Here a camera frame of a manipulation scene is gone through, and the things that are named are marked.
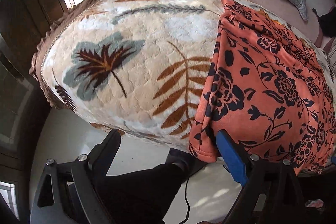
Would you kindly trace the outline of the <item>orange black floral garment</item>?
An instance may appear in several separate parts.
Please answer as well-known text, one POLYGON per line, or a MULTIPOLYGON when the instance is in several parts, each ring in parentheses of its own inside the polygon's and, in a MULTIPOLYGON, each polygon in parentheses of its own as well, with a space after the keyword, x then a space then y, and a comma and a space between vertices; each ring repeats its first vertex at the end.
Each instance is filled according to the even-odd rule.
POLYGON ((248 153, 321 173, 334 152, 333 93, 314 49, 235 0, 224 12, 189 136, 191 155, 219 157, 222 131, 248 153))

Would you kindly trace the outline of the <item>black trouser leg and shoe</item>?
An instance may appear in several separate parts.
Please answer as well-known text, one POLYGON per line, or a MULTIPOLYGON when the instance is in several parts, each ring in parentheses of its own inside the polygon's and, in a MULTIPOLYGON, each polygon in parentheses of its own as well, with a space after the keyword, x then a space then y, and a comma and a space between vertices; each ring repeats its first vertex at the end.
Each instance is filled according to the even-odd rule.
POLYGON ((165 163, 152 169, 106 176, 97 192, 114 223, 164 223, 195 162, 189 153, 172 148, 165 163))

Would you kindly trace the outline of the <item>leaf pattern cream blanket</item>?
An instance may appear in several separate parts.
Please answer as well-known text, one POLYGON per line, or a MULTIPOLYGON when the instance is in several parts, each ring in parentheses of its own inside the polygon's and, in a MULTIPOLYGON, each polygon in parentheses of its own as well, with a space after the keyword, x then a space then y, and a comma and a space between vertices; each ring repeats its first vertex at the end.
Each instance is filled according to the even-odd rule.
MULTIPOLYGON (((334 76, 323 50, 264 7, 235 1, 314 49, 335 108, 334 76)), ((85 0, 51 26, 30 75, 52 106, 96 128, 190 151, 223 12, 221 0, 85 0)))

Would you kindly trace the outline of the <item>black garment on sofa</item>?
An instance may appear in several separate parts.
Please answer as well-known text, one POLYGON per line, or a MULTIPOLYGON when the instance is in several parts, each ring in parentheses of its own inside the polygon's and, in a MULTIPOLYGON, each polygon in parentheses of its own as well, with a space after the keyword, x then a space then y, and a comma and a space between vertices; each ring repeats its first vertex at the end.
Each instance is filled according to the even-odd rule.
POLYGON ((322 16, 318 16, 316 9, 312 9, 317 16, 322 33, 328 37, 335 37, 336 34, 336 7, 322 16))

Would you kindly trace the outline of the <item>pink sofa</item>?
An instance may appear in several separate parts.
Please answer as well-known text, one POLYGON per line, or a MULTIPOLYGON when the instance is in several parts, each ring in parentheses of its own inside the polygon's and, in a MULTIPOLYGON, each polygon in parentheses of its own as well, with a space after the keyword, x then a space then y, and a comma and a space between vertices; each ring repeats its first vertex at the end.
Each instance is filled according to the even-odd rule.
POLYGON ((324 49, 325 52, 328 53, 331 50, 335 38, 329 38, 322 33, 318 22, 318 16, 315 15, 311 8, 307 9, 309 20, 306 22, 301 18, 297 8, 288 0, 249 1, 264 7, 281 19, 284 19, 292 27, 295 27, 302 32, 317 47, 324 49))

